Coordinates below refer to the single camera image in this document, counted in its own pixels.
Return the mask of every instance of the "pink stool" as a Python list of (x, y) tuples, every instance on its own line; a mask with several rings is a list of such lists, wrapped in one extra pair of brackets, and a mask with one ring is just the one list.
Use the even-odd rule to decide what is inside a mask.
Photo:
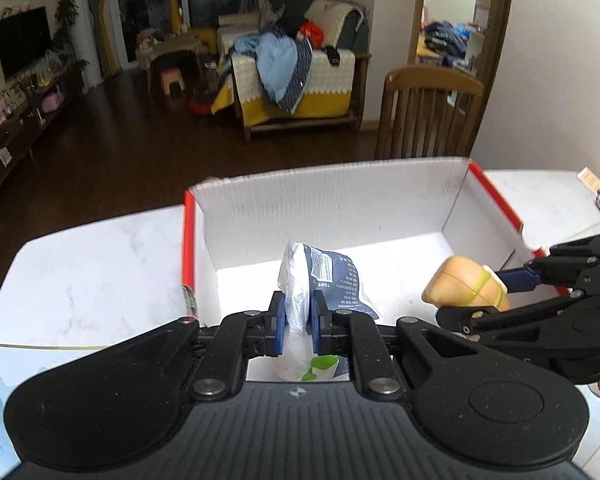
[(160, 80), (162, 81), (162, 90), (165, 95), (171, 95), (171, 85), (173, 83), (178, 83), (180, 85), (180, 90), (184, 92), (184, 81), (182, 80), (182, 74), (180, 73), (179, 68), (165, 70), (160, 75)]

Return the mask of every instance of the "toy bread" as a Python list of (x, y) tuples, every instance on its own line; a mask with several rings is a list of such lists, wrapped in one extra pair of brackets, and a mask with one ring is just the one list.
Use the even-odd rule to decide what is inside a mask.
[(422, 301), (441, 306), (494, 306), (510, 309), (507, 287), (487, 266), (464, 256), (446, 259), (422, 293)]

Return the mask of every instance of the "pink bag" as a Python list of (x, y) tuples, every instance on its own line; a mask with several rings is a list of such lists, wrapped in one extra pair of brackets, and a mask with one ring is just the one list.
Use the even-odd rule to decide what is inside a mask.
[(51, 112), (55, 112), (61, 107), (64, 102), (64, 94), (60, 91), (60, 87), (56, 87), (55, 92), (51, 92), (46, 95), (44, 99), (42, 99), (41, 108), (45, 114), (50, 114)]

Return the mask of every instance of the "dark wooden floor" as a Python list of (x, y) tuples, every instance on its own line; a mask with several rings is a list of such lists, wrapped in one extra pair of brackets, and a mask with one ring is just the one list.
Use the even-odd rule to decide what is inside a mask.
[(194, 118), (186, 96), (147, 95), (126, 73), (68, 105), (0, 189), (0, 286), (18, 250), (43, 235), (182, 202), (208, 176), (372, 158), (375, 136), (281, 132), (242, 141), (230, 110)]

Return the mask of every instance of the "red cloth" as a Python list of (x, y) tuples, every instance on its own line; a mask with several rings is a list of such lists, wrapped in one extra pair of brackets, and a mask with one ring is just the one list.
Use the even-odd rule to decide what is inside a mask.
[(322, 40), (324, 40), (324, 31), (314, 22), (306, 22), (302, 27), (300, 27), (298, 32), (304, 35), (304, 37), (309, 38), (313, 48), (320, 48), (322, 46)]

